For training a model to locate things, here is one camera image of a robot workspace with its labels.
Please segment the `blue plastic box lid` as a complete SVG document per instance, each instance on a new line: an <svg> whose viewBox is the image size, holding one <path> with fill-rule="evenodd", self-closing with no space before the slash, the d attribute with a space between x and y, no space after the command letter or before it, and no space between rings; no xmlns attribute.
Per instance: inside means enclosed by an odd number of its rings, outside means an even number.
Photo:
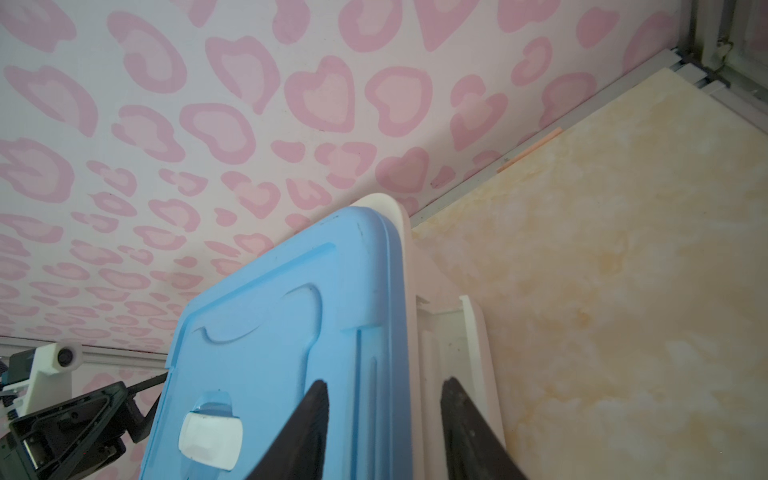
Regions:
<svg viewBox="0 0 768 480"><path fill-rule="evenodd" d="M145 479L243 479L316 381L327 479L413 475L403 255L394 224L346 207L192 300L141 465Z"/></svg>

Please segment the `white plastic storage box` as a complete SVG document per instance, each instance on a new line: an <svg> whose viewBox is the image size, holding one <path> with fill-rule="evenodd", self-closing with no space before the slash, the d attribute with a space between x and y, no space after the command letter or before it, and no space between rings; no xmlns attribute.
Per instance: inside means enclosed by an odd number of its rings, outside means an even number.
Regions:
<svg viewBox="0 0 768 480"><path fill-rule="evenodd" d="M461 383L501 445L506 445L482 309L415 245L411 221L399 202L374 193L353 205L381 214L399 234L411 393L411 474L414 479L446 479L440 396L449 378Z"/></svg>

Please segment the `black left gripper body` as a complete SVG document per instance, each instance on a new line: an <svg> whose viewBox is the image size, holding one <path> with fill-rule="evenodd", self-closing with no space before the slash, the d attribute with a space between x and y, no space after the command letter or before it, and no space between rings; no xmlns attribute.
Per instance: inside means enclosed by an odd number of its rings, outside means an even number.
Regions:
<svg viewBox="0 0 768 480"><path fill-rule="evenodd" d="M19 417L1 438L3 479L84 479L125 452L118 413L128 388L113 383Z"/></svg>

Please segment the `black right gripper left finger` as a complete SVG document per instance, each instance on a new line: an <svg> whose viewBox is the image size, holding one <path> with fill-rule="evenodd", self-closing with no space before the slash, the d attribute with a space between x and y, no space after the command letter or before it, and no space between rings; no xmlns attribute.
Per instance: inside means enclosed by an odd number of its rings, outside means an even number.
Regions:
<svg viewBox="0 0 768 480"><path fill-rule="evenodd" d="M247 479L321 479L328 422L327 383L316 380Z"/></svg>

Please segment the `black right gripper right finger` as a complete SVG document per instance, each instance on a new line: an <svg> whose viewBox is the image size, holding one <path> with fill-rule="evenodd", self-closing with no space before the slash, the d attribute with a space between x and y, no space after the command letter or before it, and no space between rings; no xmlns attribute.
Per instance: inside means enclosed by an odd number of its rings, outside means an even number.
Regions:
<svg viewBox="0 0 768 480"><path fill-rule="evenodd" d="M527 480L459 380L442 385L441 419L450 480Z"/></svg>

